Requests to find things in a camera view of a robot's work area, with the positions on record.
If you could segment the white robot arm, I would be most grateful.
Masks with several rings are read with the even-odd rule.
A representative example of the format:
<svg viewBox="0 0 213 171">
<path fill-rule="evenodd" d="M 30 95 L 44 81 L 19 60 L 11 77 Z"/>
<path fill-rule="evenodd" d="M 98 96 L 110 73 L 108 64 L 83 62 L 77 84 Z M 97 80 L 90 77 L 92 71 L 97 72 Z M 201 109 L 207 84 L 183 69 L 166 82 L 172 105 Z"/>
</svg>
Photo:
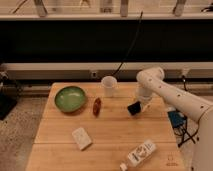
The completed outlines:
<svg viewBox="0 0 213 171">
<path fill-rule="evenodd" d="M 164 77 L 161 67 L 138 72 L 136 98 L 147 103 L 156 93 L 196 122 L 198 141 L 194 147 L 191 171 L 213 171 L 213 102 L 164 82 Z"/>
</svg>

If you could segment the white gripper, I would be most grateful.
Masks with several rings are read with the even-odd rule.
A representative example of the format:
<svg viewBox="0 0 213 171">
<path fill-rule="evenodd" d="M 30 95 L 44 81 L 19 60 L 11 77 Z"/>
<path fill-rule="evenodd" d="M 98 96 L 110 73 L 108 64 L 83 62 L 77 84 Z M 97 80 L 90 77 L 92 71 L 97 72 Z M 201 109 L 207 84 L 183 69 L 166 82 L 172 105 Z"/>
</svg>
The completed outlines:
<svg viewBox="0 0 213 171">
<path fill-rule="evenodd" d="M 152 91 L 149 90 L 148 88 L 143 87 L 142 85 L 139 85 L 136 90 L 135 103 L 140 104 L 140 102 L 144 101 L 140 105 L 142 112 L 144 112 L 149 107 L 151 99 L 152 99 Z"/>
</svg>

